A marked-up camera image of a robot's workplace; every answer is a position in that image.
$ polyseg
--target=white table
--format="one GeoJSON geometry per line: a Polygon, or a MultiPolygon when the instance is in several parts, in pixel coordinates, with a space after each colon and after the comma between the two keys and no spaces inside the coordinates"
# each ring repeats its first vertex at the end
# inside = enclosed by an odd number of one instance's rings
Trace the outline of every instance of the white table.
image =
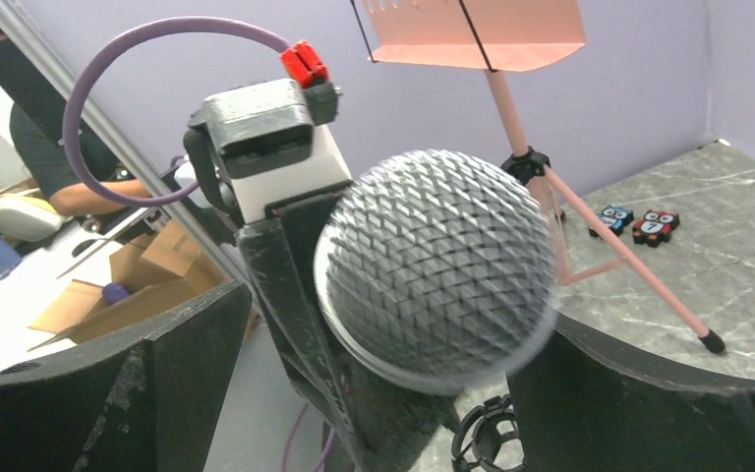
{"type": "Polygon", "coordinates": [[[0,371],[74,345],[71,340],[65,339],[28,352],[28,349],[53,336],[49,332],[30,329],[28,325],[44,312],[72,280],[84,280],[98,285],[111,281],[108,256],[121,247],[116,242],[107,242],[105,247],[80,266],[57,279],[75,262],[71,255],[74,248],[87,239],[98,237],[100,236],[74,225],[63,232],[50,247],[27,255],[13,273],[0,281],[0,371]]]}

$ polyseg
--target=cardboard flap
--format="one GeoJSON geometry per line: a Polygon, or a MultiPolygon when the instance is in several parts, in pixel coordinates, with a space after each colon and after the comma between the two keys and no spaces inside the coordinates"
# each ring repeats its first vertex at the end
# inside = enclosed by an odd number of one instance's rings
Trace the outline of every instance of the cardboard flap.
{"type": "Polygon", "coordinates": [[[180,224],[172,220],[157,233],[141,259],[178,277],[184,277],[201,254],[202,250],[196,241],[180,224]]]}
{"type": "Polygon", "coordinates": [[[143,248],[127,244],[112,254],[108,258],[111,264],[111,280],[126,287],[130,293],[134,293],[149,285],[177,278],[160,266],[144,264],[144,253],[143,248]]]}
{"type": "Polygon", "coordinates": [[[91,318],[106,305],[102,287],[75,280],[28,327],[57,333],[91,318]]]}
{"type": "Polygon", "coordinates": [[[154,241],[154,234],[141,234],[137,238],[129,241],[127,244],[137,246],[143,250],[148,247],[151,242],[154,241]]]}

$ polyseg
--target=black rubber foot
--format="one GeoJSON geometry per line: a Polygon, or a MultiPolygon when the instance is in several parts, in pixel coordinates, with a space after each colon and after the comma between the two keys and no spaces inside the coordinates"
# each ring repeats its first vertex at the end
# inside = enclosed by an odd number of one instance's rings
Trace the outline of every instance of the black rubber foot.
{"type": "Polygon", "coordinates": [[[725,353],[725,342],[712,329],[709,330],[707,336],[699,337],[699,340],[714,354],[725,353]]]}

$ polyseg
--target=cable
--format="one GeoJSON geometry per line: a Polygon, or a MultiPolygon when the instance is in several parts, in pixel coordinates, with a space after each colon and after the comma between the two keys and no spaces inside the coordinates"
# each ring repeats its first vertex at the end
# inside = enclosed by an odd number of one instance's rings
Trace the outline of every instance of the cable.
{"type": "Polygon", "coordinates": [[[172,157],[172,160],[169,161],[169,168],[174,169],[175,167],[184,163],[186,160],[186,155],[176,155],[175,157],[172,157]]]}
{"type": "MultiPolygon", "coordinates": [[[[297,420],[294,422],[294,426],[291,428],[291,432],[288,433],[288,439],[285,441],[285,451],[282,453],[282,465],[279,467],[279,472],[288,472],[288,456],[291,455],[291,447],[294,443],[294,438],[299,431],[299,425],[302,423],[302,419],[305,418],[305,414],[308,412],[308,403],[302,407],[302,411],[297,416],[297,420]]],[[[325,446],[322,448],[322,452],[319,455],[319,461],[317,467],[312,472],[319,472],[322,466],[325,464],[325,459],[328,457],[328,453],[331,451],[331,446],[334,444],[334,430],[328,432],[328,439],[325,441],[325,446]]]]}
{"type": "Polygon", "coordinates": [[[150,199],[129,197],[113,192],[91,175],[80,150],[79,139],[80,122],[88,94],[106,69],[126,51],[139,44],[159,37],[185,32],[211,32],[244,37],[267,46],[277,53],[282,53],[290,47],[290,44],[284,38],[266,29],[236,20],[213,17],[167,18],[129,29],[112,39],[91,59],[77,79],[77,83],[71,92],[71,98],[65,105],[62,122],[63,148],[68,156],[68,162],[73,167],[74,173],[86,184],[86,187],[97,195],[127,207],[162,207],[187,197],[198,187],[196,183],[169,195],[150,199]]]}

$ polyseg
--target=tripod clamp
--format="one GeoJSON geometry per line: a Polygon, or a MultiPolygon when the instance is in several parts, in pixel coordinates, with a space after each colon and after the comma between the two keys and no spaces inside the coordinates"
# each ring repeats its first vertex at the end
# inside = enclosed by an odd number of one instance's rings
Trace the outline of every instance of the tripod clamp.
{"type": "Polygon", "coordinates": [[[519,430],[516,428],[516,413],[510,395],[485,400],[485,403],[470,410],[461,420],[459,430],[453,437],[450,448],[453,472],[471,472],[477,467],[486,472],[527,472],[525,459],[522,464],[511,469],[502,469],[494,464],[502,445],[514,440],[519,440],[519,430]],[[505,422],[513,425],[513,431],[501,433],[498,430],[499,423],[505,422]],[[470,442],[462,446],[469,434],[470,442]],[[465,457],[471,449],[476,458],[473,462],[465,457]]]}
{"type": "Polygon", "coordinates": [[[547,155],[528,146],[527,154],[511,154],[500,168],[524,186],[528,185],[528,182],[534,177],[545,176],[546,166],[551,167],[551,165],[552,161],[547,155]]]}

